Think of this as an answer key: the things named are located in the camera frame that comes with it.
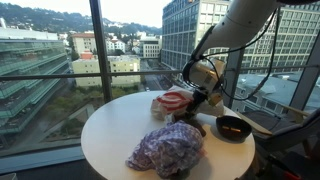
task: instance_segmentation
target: black cable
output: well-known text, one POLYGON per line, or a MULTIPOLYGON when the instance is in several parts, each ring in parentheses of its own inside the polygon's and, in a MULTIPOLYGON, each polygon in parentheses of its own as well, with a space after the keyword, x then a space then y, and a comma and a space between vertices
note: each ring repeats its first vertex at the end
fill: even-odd
POLYGON ((246 44, 245 46, 242 46, 240 48, 237 48, 237 49, 233 49, 233 50, 228 50, 228 51, 223 51, 223 52, 216 52, 216 53, 212 53, 212 54, 208 54, 208 55, 205 55, 205 56, 202 56, 200 59, 204 59, 208 56, 214 56, 214 55, 217 55, 217 54, 227 54, 227 53, 231 53, 231 52, 236 52, 236 51, 240 51, 242 49, 245 49, 246 47, 249 47, 251 46, 252 44, 254 44, 255 42, 257 42, 268 30, 275 14, 276 14, 277 10, 274 10, 273 13, 272 13, 272 16, 271 16, 271 20, 269 21, 269 23, 267 24, 267 27, 263 30, 263 32, 253 41, 251 41, 250 43, 246 44))
MULTIPOLYGON (((231 95, 229 95, 225 89, 223 88, 223 86, 221 86, 221 90, 224 92, 224 94, 226 94, 229 98, 233 99, 233 100, 237 100, 237 101, 244 101, 247 100, 249 98, 251 98, 255 93, 257 93, 265 84, 265 82, 268 80, 270 74, 271 74, 271 70, 272 70, 272 65, 273 65, 273 60, 274 60, 274 54, 275 54, 275 48, 276 48, 276 43, 277 43, 277 36, 278 36, 278 29, 279 29, 279 24, 280 24, 280 7, 277 8, 275 10, 275 12, 277 12, 277 21, 276 21, 276 29, 275 29, 275 37, 274 37, 274 41, 273 41, 273 46, 272 46, 272 53, 271 53, 271 58, 270 58, 270 64, 269 64, 269 68, 268 68, 268 73, 267 75, 262 79, 262 81, 258 84, 258 86, 255 88, 254 91, 252 91, 246 98, 235 98, 232 97, 231 95)), ((217 74, 217 78, 218 78, 218 83, 222 83, 220 82, 220 77, 218 75, 217 69, 215 68, 214 64, 208 59, 205 58, 206 60, 208 60, 210 62, 210 64, 213 66, 213 69, 215 71, 215 73, 217 74)))

